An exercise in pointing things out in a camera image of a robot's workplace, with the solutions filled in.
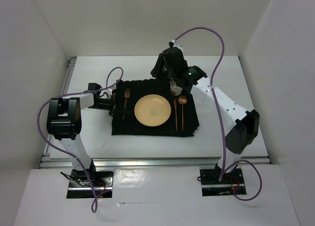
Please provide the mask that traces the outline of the beige plate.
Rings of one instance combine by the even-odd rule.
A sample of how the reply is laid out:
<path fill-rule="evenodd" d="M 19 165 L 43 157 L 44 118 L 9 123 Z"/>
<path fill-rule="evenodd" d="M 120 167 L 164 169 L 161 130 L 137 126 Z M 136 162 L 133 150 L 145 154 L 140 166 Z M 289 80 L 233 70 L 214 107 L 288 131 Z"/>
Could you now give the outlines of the beige plate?
<path fill-rule="evenodd" d="M 169 119 L 171 106 L 167 99 L 160 95 L 146 95 L 137 101 L 134 114 L 141 124 L 157 127 Z"/>

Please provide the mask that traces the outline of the copper spoon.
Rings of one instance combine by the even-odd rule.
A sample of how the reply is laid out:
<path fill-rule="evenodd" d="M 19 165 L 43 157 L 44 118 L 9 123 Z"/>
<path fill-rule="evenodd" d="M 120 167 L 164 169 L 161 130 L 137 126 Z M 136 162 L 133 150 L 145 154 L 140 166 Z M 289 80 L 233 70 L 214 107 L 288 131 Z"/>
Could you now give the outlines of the copper spoon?
<path fill-rule="evenodd" d="M 179 96 L 179 98 L 178 98 L 178 102 L 179 102 L 179 104 L 181 105 L 181 107 L 182 107 L 182 130 L 184 130 L 184 105 L 187 103 L 187 97 L 185 96 L 185 95 L 181 95 L 181 96 Z"/>

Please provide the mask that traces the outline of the black cloth placemat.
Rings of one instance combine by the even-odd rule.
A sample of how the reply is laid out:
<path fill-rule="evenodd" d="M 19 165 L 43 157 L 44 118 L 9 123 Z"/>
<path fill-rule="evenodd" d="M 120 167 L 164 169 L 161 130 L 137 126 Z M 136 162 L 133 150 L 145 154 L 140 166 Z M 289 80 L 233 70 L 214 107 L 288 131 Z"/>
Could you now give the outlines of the black cloth placemat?
<path fill-rule="evenodd" d="M 170 82 L 168 80 L 145 79 L 134 81 L 120 81 L 116 85 L 116 111 L 112 119 L 113 135 L 148 135 L 148 136 L 175 136 L 191 137 L 199 127 L 199 120 L 193 100 L 193 96 L 186 91 L 183 95 L 187 97 L 187 103 L 184 105 L 184 130 L 182 130 L 182 107 L 177 105 L 178 131 L 175 129 L 175 111 L 173 96 L 170 92 Z M 124 109 L 125 90 L 130 88 L 130 97 L 127 100 L 126 109 Z M 171 105 L 170 118 L 162 125 L 157 127 L 148 127 L 141 124 L 135 117 L 134 107 L 137 101 L 146 95 L 160 95 L 167 99 Z"/>

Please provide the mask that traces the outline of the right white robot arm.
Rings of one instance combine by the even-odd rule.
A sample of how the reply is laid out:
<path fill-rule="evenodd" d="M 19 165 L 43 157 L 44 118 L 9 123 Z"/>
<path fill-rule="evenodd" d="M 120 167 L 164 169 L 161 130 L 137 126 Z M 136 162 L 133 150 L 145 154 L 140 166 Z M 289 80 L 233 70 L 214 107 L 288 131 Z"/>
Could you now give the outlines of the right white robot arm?
<path fill-rule="evenodd" d="M 159 54 L 151 75 L 169 79 L 171 90 L 183 89 L 217 111 L 223 133 L 223 154 L 216 164 L 215 178 L 221 183 L 227 182 L 243 151 L 258 135 L 259 113 L 248 111 L 230 99 L 199 67 L 188 66 L 182 50 L 177 47 Z"/>

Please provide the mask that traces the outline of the copper knife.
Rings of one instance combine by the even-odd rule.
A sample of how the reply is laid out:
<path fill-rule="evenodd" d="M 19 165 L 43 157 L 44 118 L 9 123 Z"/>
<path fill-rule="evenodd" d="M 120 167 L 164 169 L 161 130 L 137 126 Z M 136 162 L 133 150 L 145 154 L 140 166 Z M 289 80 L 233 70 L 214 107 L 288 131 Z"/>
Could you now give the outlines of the copper knife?
<path fill-rule="evenodd" d="M 177 99 L 175 98 L 173 101 L 174 104 L 174 111 L 175 111 L 175 129 L 176 132 L 178 131 L 178 117 L 177 117 Z"/>

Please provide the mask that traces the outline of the copper fork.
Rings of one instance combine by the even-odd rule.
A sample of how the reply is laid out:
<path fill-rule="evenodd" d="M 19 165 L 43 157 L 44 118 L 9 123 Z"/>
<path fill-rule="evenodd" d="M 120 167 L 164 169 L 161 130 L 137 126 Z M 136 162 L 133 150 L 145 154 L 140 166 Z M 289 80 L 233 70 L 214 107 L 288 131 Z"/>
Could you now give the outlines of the copper fork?
<path fill-rule="evenodd" d="M 127 88 L 127 89 L 125 90 L 125 95 L 124 95 L 124 97 L 125 97 L 124 109 L 126 109 L 127 100 L 128 100 L 128 98 L 130 97 L 130 88 Z"/>

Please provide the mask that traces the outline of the aluminium table frame rail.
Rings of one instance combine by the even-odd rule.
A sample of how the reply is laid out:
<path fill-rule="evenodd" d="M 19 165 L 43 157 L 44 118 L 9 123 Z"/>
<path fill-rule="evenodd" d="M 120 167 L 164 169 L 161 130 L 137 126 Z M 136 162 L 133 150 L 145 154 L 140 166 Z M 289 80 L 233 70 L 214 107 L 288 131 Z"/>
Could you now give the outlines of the aluminium table frame rail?
<path fill-rule="evenodd" d="M 190 65 L 213 68 L 219 56 L 187 56 Z M 70 57 L 62 93 L 87 89 L 89 82 L 104 86 L 110 70 L 121 66 L 124 79 L 151 78 L 150 70 L 156 56 L 87 56 Z M 225 56 L 215 82 L 232 100 L 248 110 L 253 109 L 251 96 L 237 56 Z M 112 136 L 108 112 L 94 109 L 82 111 L 81 138 L 98 169 L 110 167 L 151 167 L 216 164 L 222 155 L 217 114 L 199 99 L 194 98 L 200 126 L 194 137 Z M 269 155 L 259 131 L 258 137 L 243 152 L 252 163 L 270 164 Z M 66 154 L 46 147 L 40 168 L 64 168 L 72 164 Z"/>

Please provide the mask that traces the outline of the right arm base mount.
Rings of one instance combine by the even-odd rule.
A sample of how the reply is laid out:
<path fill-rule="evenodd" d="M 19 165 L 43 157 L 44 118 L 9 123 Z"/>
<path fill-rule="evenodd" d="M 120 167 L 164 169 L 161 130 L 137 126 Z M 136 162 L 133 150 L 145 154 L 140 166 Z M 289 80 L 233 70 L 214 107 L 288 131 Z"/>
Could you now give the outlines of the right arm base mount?
<path fill-rule="evenodd" d="M 246 195 L 243 172 L 236 168 L 231 173 L 224 175 L 219 181 L 220 171 L 216 169 L 201 169 L 197 181 L 201 183 L 202 196 L 223 196 L 236 194 Z"/>

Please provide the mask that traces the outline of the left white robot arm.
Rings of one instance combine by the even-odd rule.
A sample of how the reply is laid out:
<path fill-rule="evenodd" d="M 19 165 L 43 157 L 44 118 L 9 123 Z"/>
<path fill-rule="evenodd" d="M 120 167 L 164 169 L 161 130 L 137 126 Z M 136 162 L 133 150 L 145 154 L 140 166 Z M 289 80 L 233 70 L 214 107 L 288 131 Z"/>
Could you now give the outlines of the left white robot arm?
<path fill-rule="evenodd" d="M 73 180 L 80 180 L 86 186 L 97 182 L 98 175 L 92 158 L 87 154 L 80 133 L 82 130 L 81 110 L 85 108 L 108 110 L 113 113 L 115 97 L 105 92 L 97 83 L 90 83 L 89 90 L 82 93 L 65 95 L 49 100 L 47 115 L 47 132 L 58 140 L 72 163 Z"/>

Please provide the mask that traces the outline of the paper cup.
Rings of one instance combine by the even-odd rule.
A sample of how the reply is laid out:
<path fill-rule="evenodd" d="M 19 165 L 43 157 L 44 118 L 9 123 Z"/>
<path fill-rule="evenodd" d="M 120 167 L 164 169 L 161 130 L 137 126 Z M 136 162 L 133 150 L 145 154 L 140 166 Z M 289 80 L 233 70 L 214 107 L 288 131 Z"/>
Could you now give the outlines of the paper cup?
<path fill-rule="evenodd" d="M 177 86 L 177 84 L 171 80 L 170 81 L 170 92 L 173 96 L 179 96 L 182 93 L 182 88 Z"/>

